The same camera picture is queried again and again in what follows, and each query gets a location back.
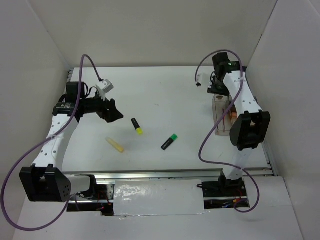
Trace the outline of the red gel pen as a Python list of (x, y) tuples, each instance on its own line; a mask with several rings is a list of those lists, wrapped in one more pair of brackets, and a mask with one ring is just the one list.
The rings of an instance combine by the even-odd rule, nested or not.
[(223, 108), (222, 109), (222, 130), (223, 130), (223, 132), (225, 132), (225, 130), (226, 130), (226, 127), (225, 127), (225, 109)]

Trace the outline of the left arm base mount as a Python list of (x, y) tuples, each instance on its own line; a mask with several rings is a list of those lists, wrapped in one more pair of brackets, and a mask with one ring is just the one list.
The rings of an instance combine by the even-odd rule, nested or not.
[(115, 184), (100, 184), (90, 176), (89, 190), (80, 191), (68, 202), (67, 212), (97, 212), (102, 216), (114, 216)]

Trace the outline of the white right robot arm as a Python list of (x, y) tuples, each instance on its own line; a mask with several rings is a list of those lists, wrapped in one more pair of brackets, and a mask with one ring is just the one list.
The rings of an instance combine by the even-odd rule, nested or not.
[(234, 147), (231, 163), (218, 178), (218, 190), (223, 196), (230, 196), (242, 186), (243, 168), (253, 150), (264, 141), (271, 115), (257, 103), (239, 61), (230, 61), (226, 52), (219, 52), (212, 62), (214, 73), (207, 91), (213, 95), (215, 134), (229, 136)]

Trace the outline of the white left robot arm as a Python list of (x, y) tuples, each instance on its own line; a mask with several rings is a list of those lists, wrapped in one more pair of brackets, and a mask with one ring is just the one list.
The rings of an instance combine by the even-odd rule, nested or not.
[(85, 91), (87, 85), (82, 82), (68, 82), (66, 93), (60, 98), (52, 112), (52, 125), (48, 141), (30, 167), (23, 167), (20, 180), (31, 202), (66, 202), (72, 195), (81, 193), (86, 199), (97, 197), (99, 187), (92, 174), (80, 174), (67, 177), (62, 173), (64, 157), (80, 119), (86, 114), (97, 114), (107, 123), (113, 123), (124, 116), (116, 108), (114, 99), (106, 94), (113, 89), (109, 80), (95, 85), (94, 97)]

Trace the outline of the pale yellow highlighter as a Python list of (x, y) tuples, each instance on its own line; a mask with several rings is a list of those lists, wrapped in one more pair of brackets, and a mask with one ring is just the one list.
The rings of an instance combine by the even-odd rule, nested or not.
[(106, 140), (114, 149), (116, 149), (119, 153), (123, 153), (123, 152), (124, 152), (124, 147), (123, 147), (122, 145), (120, 145), (119, 143), (117, 143), (116, 141), (114, 141), (112, 138), (106, 137), (105, 140)]

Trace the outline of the black green-capped highlighter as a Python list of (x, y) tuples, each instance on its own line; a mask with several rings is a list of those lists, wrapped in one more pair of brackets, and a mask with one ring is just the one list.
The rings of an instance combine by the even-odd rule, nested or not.
[(176, 139), (178, 136), (176, 134), (173, 134), (171, 137), (169, 137), (165, 143), (160, 147), (163, 151), (165, 151)]

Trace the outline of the clear compartment organizer box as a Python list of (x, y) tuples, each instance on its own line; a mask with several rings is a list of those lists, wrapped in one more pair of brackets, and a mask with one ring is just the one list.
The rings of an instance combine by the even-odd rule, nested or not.
[[(218, 122), (221, 116), (226, 112), (232, 102), (231, 96), (223, 96), (215, 94), (212, 100), (213, 122), (214, 125)], [(236, 107), (233, 106), (230, 111), (224, 116), (222, 121), (216, 127), (214, 133), (216, 136), (229, 136), (230, 130), (238, 118)]]

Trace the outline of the black yellow-capped highlighter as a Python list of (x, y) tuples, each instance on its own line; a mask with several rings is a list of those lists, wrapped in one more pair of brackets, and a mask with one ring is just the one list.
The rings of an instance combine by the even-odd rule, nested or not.
[(138, 135), (142, 135), (143, 134), (143, 130), (142, 128), (140, 127), (139, 123), (137, 122), (137, 120), (135, 118), (132, 118), (131, 119), (131, 122), (135, 128), (135, 131)]

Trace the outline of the white foil sheet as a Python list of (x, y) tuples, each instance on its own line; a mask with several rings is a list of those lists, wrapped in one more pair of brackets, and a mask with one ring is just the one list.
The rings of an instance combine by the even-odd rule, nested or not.
[(117, 181), (113, 211), (121, 217), (184, 216), (205, 212), (201, 183), (189, 180)]

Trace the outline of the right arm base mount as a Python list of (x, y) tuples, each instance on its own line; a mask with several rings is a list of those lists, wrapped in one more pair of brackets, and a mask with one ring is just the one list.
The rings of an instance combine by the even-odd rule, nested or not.
[(248, 208), (247, 190), (242, 177), (230, 180), (223, 173), (216, 181), (202, 181), (196, 185), (202, 189), (204, 209)]

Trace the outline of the aluminium front rail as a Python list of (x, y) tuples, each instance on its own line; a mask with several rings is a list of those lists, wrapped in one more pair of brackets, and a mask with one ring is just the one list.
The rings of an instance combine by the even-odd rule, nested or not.
[(214, 179), (221, 174), (220, 169), (200, 170), (165, 170), (165, 171), (110, 171), (110, 172), (65, 172), (67, 177), (94, 175), (97, 181), (148, 181), (148, 180), (177, 180), (177, 179)]

